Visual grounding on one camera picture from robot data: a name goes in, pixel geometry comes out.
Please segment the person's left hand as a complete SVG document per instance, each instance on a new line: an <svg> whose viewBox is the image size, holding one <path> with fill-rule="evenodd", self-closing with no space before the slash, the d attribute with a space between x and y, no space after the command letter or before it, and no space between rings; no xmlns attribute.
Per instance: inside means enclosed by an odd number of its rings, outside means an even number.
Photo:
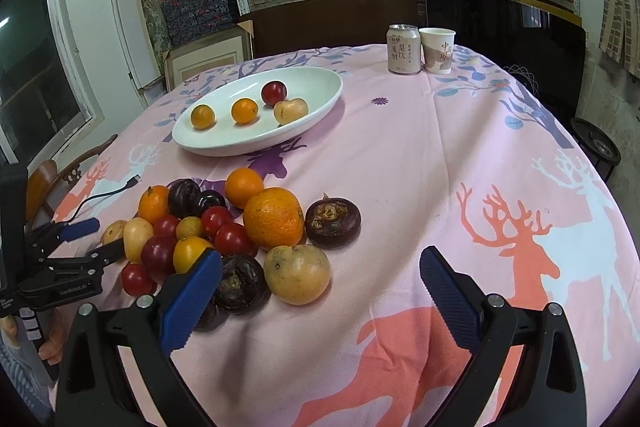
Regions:
<svg viewBox="0 0 640 427"><path fill-rule="evenodd" d="M17 340L17 325L13 317L1 317L1 330L6 335L6 341L10 346L20 347ZM50 335L48 340L39 348L38 355L42 361L49 365L55 365L61 362L64 352L64 343L66 339L65 326L62 315L58 309L52 311L52 322Z"/></svg>

